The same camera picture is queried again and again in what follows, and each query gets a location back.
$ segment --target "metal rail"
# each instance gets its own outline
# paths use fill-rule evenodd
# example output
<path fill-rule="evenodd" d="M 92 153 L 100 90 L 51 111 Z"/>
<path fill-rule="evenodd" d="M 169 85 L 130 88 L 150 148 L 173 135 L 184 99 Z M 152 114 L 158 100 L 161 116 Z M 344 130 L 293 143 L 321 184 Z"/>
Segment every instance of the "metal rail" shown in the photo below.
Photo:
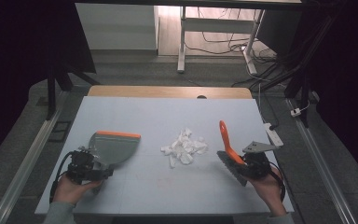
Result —
<path fill-rule="evenodd" d="M 45 120 L 43 123 L 39 133 L 37 134 L 34 142 L 32 143 L 30 149 L 28 150 L 27 155 L 22 161 L 19 170 L 14 175 L 13 180 L 5 192 L 5 195 L 1 199 L 0 202 L 0 223 L 6 223 L 11 211 L 17 200 L 20 197 L 22 189 L 25 186 L 25 183 L 28 180 L 32 170 L 34 169 L 34 165 L 39 158 L 39 155 L 48 140 L 48 136 L 51 133 L 51 130 L 54 128 L 54 125 L 60 116 L 63 104 L 69 92 L 62 91 L 58 97 L 57 110 L 53 114 L 50 120 Z"/>
<path fill-rule="evenodd" d="M 294 109 L 289 99 L 286 99 L 286 103 L 290 109 Z M 300 119 L 296 119 L 296 125 L 304 139 L 304 142 L 310 152 L 310 155 L 313 158 L 313 161 L 315 162 L 316 168 L 318 169 L 322 181 L 327 188 L 327 192 L 330 194 L 333 203 L 336 206 L 338 215 L 341 217 L 342 223 L 356 224 L 356 219 L 344 195 L 342 194 L 341 188 L 331 174 L 330 169 L 327 166 L 326 161 L 324 160 L 324 156 L 321 153 L 321 150 L 313 139 L 312 133 L 304 126 L 303 122 Z"/>

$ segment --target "sleeve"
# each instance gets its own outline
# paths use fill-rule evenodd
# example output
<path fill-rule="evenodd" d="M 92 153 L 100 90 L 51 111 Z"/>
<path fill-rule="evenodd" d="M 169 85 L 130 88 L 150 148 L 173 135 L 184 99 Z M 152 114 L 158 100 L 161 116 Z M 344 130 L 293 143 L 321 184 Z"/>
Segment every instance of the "sleeve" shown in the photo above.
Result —
<path fill-rule="evenodd" d="M 295 224 L 291 213 L 287 213 L 283 217 L 268 217 L 267 222 L 268 224 Z"/>
<path fill-rule="evenodd" d="M 44 224 L 76 224 L 72 210 L 75 206 L 71 203 L 53 202 L 48 208 Z"/>

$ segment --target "wall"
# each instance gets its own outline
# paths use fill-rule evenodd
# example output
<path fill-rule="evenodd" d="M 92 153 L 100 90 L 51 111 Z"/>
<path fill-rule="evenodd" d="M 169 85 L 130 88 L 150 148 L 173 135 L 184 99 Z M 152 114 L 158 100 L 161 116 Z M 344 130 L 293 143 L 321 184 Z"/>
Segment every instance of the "wall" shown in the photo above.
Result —
<path fill-rule="evenodd" d="M 157 49 L 158 7 L 76 3 L 90 49 Z"/>

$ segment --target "metal frame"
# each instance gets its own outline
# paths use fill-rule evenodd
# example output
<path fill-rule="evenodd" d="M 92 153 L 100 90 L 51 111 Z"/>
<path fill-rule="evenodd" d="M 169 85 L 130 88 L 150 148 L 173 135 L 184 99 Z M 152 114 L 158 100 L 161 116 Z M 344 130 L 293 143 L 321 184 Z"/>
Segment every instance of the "metal frame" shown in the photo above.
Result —
<path fill-rule="evenodd" d="M 250 35 L 249 42 L 242 52 L 245 57 L 251 75 L 256 75 L 255 64 L 250 55 L 252 45 L 255 41 L 258 27 L 261 22 L 264 10 L 261 10 L 255 21 L 238 21 L 238 20 L 218 20 L 218 19 L 204 19 L 204 18 L 187 18 L 186 7 L 180 7 L 181 17 L 181 36 L 178 55 L 178 73 L 185 72 L 185 36 L 186 31 L 189 32 L 211 32 L 211 33 L 232 33 L 232 34 L 247 34 Z"/>
<path fill-rule="evenodd" d="M 15 203 L 20 197 L 22 189 L 24 188 L 28 177 L 34 169 L 34 165 L 48 140 L 51 130 L 54 128 L 54 125 L 62 112 L 63 105 L 68 95 L 69 92 L 67 91 L 62 91 L 59 95 L 56 112 L 51 116 L 50 120 L 45 120 L 43 123 L 39 133 L 28 150 L 27 155 L 22 161 L 19 170 L 14 175 L 13 180 L 5 192 L 5 195 L 2 197 L 0 202 L 0 223 L 6 223 L 8 217 L 10 216 Z"/>
<path fill-rule="evenodd" d="M 289 99 L 286 99 L 286 103 L 289 109 L 292 110 L 295 108 L 294 106 L 292 106 L 292 103 Z M 341 217 L 342 223 L 357 223 L 347 201 L 345 200 L 341 188 L 333 177 L 333 174 L 331 174 L 331 171 L 327 165 L 327 162 L 324 160 L 324 156 L 322 155 L 321 150 L 313 139 L 312 133 L 299 118 L 296 118 L 296 125 L 303 137 L 303 140 L 307 146 L 307 149 L 310 152 L 311 157 L 313 158 L 313 161 L 315 162 L 316 168 L 321 175 L 322 181 L 326 186 L 327 192 L 330 194 L 332 201 L 336 206 L 338 215 Z"/>

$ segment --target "gray floor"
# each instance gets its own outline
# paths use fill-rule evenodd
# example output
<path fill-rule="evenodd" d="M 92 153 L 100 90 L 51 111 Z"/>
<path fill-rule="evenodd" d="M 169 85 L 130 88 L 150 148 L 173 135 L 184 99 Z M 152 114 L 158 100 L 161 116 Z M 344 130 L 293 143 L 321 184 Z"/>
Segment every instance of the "gray floor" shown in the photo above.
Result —
<path fill-rule="evenodd" d="M 163 85 L 163 86 L 213 86 L 230 87 L 234 82 L 247 78 L 242 58 L 189 58 L 186 72 L 176 73 L 175 57 L 150 55 L 94 55 L 98 75 L 90 75 L 105 85 Z M 257 68 L 266 69 L 265 64 Z M 76 84 L 65 102 L 58 119 L 61 125 L 71 123 L 90 85 L 72 76 Z M 253 82 L 237 86 L 248 87 Z M 276 157 L 286 180 L 288 193 L 295 207 L 296 223 L 342 223 L 314 161 L 296 126 L 296 119 L 290 116 L 282 86 L 277 86 L 260 96 L 261 112 L 264 118 L 276 124 L 284 147 L 276 151 Z M 30 100 L 5 142 L 0 147 L 0 201 L 25 154 L 33 143 L 47 114 L 46 81 L 30 89 Z M 257 92 L 253 96 L 258 101 Z M 358 164 L 348 150 L 318 116 L 314 100 L 309 107 L 310 131 L 317 140 L 329 168 L 344 193 L 358 223 Z M 51 171 L 57 162 L 64 143 L 64 133 L 52 133 L 37 161 L 20 198 L 8 217 L 7 223 L 41 223 L 43 217 L 34 215 L 39 198 L 45 189 Z M 265 223 L 267 214 L 234 216 L 234 223 Z M 161 219 L 112 218 L 76 216 L 77 223 L 173 223 Z"/>

